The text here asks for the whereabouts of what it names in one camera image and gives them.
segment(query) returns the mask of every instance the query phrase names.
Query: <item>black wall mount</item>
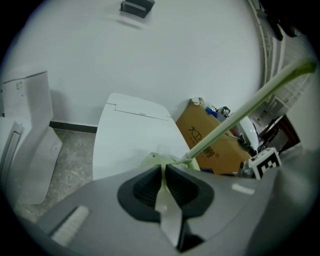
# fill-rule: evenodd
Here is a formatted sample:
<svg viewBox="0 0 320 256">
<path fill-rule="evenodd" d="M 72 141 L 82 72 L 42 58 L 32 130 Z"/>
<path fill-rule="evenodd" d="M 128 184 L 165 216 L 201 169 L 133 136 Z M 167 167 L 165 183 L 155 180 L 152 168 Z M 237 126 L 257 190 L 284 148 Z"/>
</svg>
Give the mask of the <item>black wall mount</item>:
<svg viewBox="0 0 320 256">
<path fill-rule="evenodd" d="M 125 0 L 121 3 L 120 11 L 144 19 L 154 4 L 153 0 Z"/>
</svg>

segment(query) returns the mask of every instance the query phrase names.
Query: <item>gray floor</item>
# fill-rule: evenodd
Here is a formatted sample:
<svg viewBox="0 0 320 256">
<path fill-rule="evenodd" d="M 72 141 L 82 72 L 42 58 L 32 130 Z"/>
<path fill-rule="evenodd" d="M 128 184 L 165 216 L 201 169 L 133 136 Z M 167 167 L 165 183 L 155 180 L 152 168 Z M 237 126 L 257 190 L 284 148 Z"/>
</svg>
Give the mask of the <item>gray floor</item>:
<svg viewBox="0 0 320 256">
<path fill-rule="evenodd" d="M 36 223 L 56 203 L 92 181 L 95 133 L 54 129 L 63 143 L 42 204 L 17 204 L 16 214 Z"/>
</svg>

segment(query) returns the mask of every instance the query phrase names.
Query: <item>cardboard box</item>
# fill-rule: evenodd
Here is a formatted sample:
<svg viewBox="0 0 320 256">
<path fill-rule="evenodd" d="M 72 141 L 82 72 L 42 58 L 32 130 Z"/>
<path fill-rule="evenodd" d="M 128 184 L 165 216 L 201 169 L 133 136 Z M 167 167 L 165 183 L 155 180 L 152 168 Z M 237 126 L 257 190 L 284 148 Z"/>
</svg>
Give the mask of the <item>cardboard box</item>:
<svg viewBox="0 0 320 256">
<path fill-rule="evenodd" d="M 208 114 L 201 106 L 193 102 L 189 103 L 176 122 L 190 149 L 219 124 L 220 122 L 213 115 Z M 239 146 L 235 138 L 223 135 L 198 155 L 196 161 L 202 170 L 212 170 L 214 174 L 231 174 L 238 172 L 240 163 L 250 158 L 250 155 Z"/>
</svg>

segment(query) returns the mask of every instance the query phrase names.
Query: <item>white pipe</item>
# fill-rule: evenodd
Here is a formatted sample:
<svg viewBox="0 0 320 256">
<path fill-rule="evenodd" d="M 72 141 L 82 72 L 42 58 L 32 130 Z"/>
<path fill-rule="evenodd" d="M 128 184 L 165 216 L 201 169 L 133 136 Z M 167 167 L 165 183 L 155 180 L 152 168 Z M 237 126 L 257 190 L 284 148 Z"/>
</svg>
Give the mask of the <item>white pipe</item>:
<svg viewBox="0 0 320 256">
<path fill-rule="evenodd" d="M 295 73 L 299 68 L 303 68 L 305 65 L 313 66 L 309 71 L 304 73 Z M 210 132 L 202 141 L 195 145 L 189 152 L 185 153 L 183 157 L 178 160 L 175 164 L 182 164 L 189 162 L 192 158 L 199 155 L 204 149 L 214 143 L 221 135 L 226 131 L 234 127 L 239 121 L 244 117 L 249 115 L 254 111 L 260 104 L 267 99 L 271 94 L 273 94 L 281 86 L 288 83 L 290 80 L 297 78 L 306 73 L 315 72 L 316 62 L 310 58 L 303 58 L 294 62 L 284 69 L 282 69 L 278 74 L 276 74 L 269 82 L 267 82 L 260 90 L 258 90 L 255 95 L 247 101 L 241 108 L 234 112 L 230 117 L 228 117 L 223 123 L 217 126 L 212 132 Z"/>
</svg>

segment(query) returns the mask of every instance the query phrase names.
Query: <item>black baseboard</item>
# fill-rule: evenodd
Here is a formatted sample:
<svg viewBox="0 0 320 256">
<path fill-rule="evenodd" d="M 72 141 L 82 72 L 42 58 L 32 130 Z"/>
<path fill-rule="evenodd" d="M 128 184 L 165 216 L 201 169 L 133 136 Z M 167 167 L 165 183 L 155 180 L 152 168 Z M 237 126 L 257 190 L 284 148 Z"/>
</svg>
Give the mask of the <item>black baseboard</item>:
<svg viewBox="0 0 320 256">
<path fill-rule="evenodd" d="M 70 124 L 65 122 L 50 122 L 49 126 L 55 129 L 92 133 L 92 134 L 96 134 L 98 129 L 97 127 L 94 127 L 94 126 Z"/>
</svg>

